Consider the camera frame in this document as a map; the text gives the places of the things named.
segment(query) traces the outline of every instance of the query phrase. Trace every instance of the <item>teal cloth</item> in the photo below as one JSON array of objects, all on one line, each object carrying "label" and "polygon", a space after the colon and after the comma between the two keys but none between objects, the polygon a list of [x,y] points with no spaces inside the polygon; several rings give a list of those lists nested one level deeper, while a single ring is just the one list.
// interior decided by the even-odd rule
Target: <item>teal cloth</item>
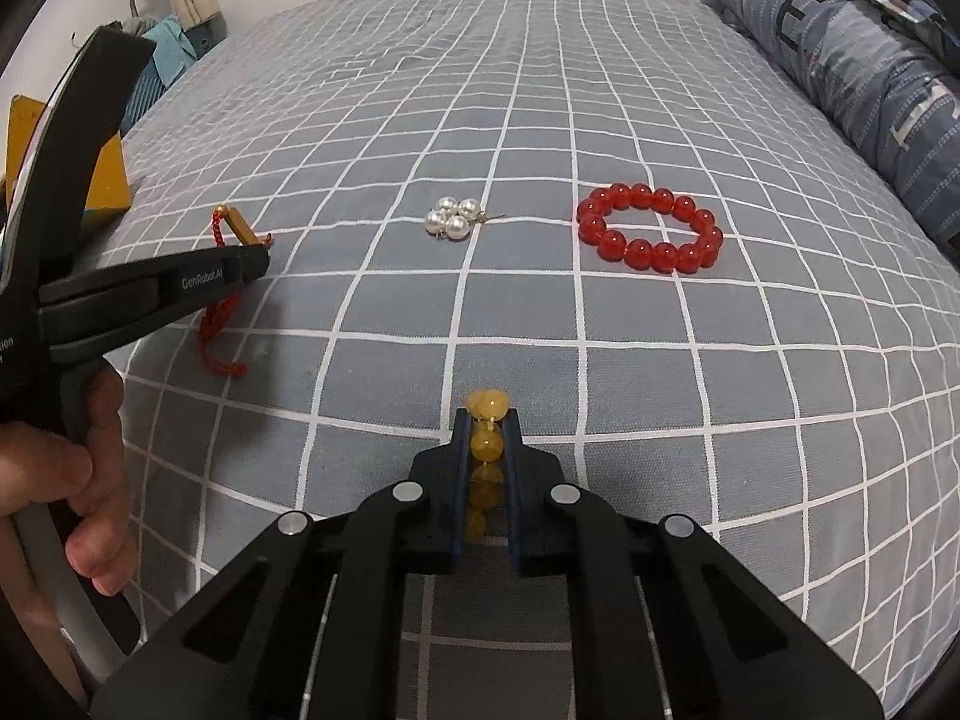
[{"label": "teal cloth", "polygon": [[176,16],[167,16],[143,36],[157,44],[154,64],[165,89],[173,86],[197,62],[197,52]]}]

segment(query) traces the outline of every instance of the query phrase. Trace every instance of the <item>red bead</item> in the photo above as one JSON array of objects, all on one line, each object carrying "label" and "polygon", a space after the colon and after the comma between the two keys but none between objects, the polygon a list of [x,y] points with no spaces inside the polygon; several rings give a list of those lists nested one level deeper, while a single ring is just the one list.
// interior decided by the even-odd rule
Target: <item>red bead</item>
[{"label": "red bead", "polygon": [[646,271],[654,258],[654,247],[645,238],[637,238],[627,244],[623,261],[635,271]]},{"label": "red bead", "polygon": [[689,223],[696,210],[697,204],[693,201],[693,198],[687,197],[685,194],[681,194],[678,199],[674,201],[673,218],[675,218],[677,221],[682,221],[683,223]]},{"label": "red bead", "polygon": [[627,250],[627,239],[619,230],[607,230],[597,244],[597,251],[607,262],[619,262]]},{"label": "red bead", "polygon": [[659,274],[672,274],[677,266],[677,247],[663,242],[654,247],[654,271]]},{"label": "red bead", "polygon": [[597,214],[587,214],[580,220],[580,240],[595,247],[600,237],[607,232],[607,223]]},{"label": "red bead", "polygon": [[717,248],[720,248],[723,245],[723,230],[718,228],[716,225],[708,227],[702,233],[700,237],[697,238],[698,241],[712,241],[714,244],[717,244]]},{"label": "red bead", "polygon": [[677,250],[677,269],[681,274],[696,274],[700,267],[700,251],[693,244],[683,244]]},{"label": "red bead", "polygon": [[711,268],[720,256],[720,247],[712,241],[697,241],[696,248],[700,252],[701,268]]},{"label": "red bead", "polygon": [[706,208],[698,208],[690,220],[690,229],[695,233],[702,233],[716,224],[713,214]]},{"label": "red bead", "polygon": [[646,184],[634,184],[632,189],[630,189],[630,204],[634,206],[634,208],[644,210],[645,208],[649,208],[650,203],[653,201],[654,191]]},{"label": "red bead", "polygon": [[600,201],[594,200],[592,197],[588,197],[586,200],[581,200],[580,204],[577,205],[577,221],[582,220],[587,214],[603,215],[603,205]]},{"label": "red bead", "polygon": [[666,187],[660,187],[654,192],[654,200],[650,207],[658,214],[669,214],[673,211],[673,193]]},{"label": "red bead", "polygon": [[626,184],[611,184],[610,194],[613,198],[613,207],[618,211],[630,208],[630,187]]},{"label": "red bead", "polygon": [[598,187],[590,193],[590,197],[603,206],[603,215],[605,217],[613,210],[613,196],[610,194],[609,189]]}]

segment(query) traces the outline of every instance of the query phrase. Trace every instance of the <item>bed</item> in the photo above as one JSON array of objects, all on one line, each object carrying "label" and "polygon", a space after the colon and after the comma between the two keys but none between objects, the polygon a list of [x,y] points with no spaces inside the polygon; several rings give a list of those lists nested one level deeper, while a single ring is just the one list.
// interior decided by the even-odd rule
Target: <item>bed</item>
[{"label": "bed", "polygon": [[[213,50],[124,148],[133,209],[86,264],[212,245],[227,201],[275,239],[211,346],[245,377],[206,372],[196,317],[112,358],[148,632],[279,512],[349,511],[499,386],[569,479],[696,518],[889,714],[956,635],[960,276],[707,7],[318,1]],[[717,264],[600,260],[571,217],[613,181],[712,210]],[[431,240],[447,194],[505,217]],[[563,584],[515,581],[504,545],[493,522],[461,575],[411,581],[398,717],[572,716]]]}]

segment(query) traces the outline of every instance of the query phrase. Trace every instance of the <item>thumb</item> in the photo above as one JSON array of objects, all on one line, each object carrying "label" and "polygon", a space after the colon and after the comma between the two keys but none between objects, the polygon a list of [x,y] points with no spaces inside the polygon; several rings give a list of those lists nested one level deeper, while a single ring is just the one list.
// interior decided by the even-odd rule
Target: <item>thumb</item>
[{"label": "thumb", "polygon": [[82,446],[22,422],[0,425],[0,517],[74,495],[92,471]]}]

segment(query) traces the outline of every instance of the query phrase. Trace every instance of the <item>yellow box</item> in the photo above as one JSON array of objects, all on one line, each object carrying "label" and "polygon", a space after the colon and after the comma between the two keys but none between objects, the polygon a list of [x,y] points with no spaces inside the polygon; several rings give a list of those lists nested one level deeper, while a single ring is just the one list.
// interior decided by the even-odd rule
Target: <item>yellow box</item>
[{"label": "yellow box", "polygon": [[[13,188],[23,165],[23,157],[34,133],[37,120],[46,108],[45,103],[24,95],[16,95],[10,101],[10,126],[7,130],[7,208],[13,202]],[[128,210],[131,205],[130,186],[123,162],[123,149],[118,132],[107,141],[100,151],[97,166],[93,170],[90,189],[86,195],[83,211],[82,234],[84,236],[105,227],[111,220]]]}]

